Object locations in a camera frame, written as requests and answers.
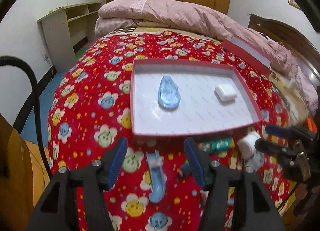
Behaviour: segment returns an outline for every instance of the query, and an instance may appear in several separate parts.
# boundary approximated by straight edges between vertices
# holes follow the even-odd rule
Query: screw
[[[247,166],[247,167],[245,168],[245,171],[246,171],[247,173],[253,173],[253,168],[250,167],[250,166]]]
[[[93,165],[93,166],[100,166],[100,165],[101,165],[101,161],[100,161],[100,160],[94,160],[94,161],[92,162],[92,165]]]
[[[212,162],[211,162],[211,165],[212,165],[213,167],[218,167],[218,166],[220,165],[220,163],[219,163],[218,161],[212,161]]]
[[[64,166],[58,169],[59,173],[65,173],[66,171],[67,171],[67,167],[64,167]]]

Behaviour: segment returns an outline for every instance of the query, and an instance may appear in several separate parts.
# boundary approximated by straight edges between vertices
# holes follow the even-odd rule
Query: blue floor
[[[44,147],[48,147],[48,115],[53,101],[54,92],[65,74],[65,72],[57,73],[40,96],[41,132]],[[26,124],[21,132],[21,137],[27,141],[38,144],[34,109],[32,109],[26,121]]]

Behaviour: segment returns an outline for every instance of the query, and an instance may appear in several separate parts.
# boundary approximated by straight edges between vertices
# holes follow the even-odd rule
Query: bed sheet
[[[66,73],[55,91],[48,118],[52,172],[62,166],[69,169],[85,167],[100,159],[105,150],[111,149],[119,136],[125,136],[129,146],[127,159],[134,167],[124,164],[114,188],[104,192],[114,228],[124,231],[196,230],[203,212],[200,189],[192,177],[186,180],[177,178],[179,167],[186,160],[183,139],[136,140],[132,136],[130,79],[134,59],[189,59],[234,66],[250,88],[264,119],[248,131],[254,129],[262,137],[282,145],[286,140],[268,136],[264,129],[266,123],[287,127],[287,110],[271,82],[237,56],[224,51],[221,42],[170,30],[121,30],[107,35],[88,49]],[[157,204],[148,201],[152,183],[145,155],[155,149],[164,157],[166,175],[166,194]],[[212,156],[224,165],[229,165],[231,157],[236,158],[236,168],[242,169],[236,148]],[[276,159],[266,156],[257,172],[276,206],[289,191],[289,181],[281,177],[281,171]],[[86,231],[81,188],[77,190],[77,207],[80,230]],[[228,208],[226,230],[231,227],[232,215],[232,208]],[[153,221],[159,217],[163,224],[155,228]]]

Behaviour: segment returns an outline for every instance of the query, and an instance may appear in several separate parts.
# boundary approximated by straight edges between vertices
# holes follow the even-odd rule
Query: white cup
[[[256,148],[254,147],[256,140],[260,138],[257,132],[250,132],[244,138],[237,142],[242,158],[248,160],[255,153]]]

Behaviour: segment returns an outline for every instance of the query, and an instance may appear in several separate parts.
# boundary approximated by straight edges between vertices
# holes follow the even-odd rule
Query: folded blanket
[[[273,69],[288,78],[296,78],[296,75],[299,75],[299,78],[304,81],[303,75],[300,75],[302,72],[298,69],[299,66],[290,51],[275,41],[266,39],[257,31],[245,28],[227,15],[206,6],[174,0],[114,0],[103,5],[98,11],[98,16],[96,32],[98,28],[100,34],[103,31],[102,24],[110,18],[147,20],[203,34],[220,41],[236,34],[250,42],[271,60]],[[131,22],[118,20],[118,25]],[[315,88],[308,81],[302,84],[299,82],[298,85],[308,88],[305,98],[309,108],[312,107],[311,112],[315,113],[314,107],[318,100]]]

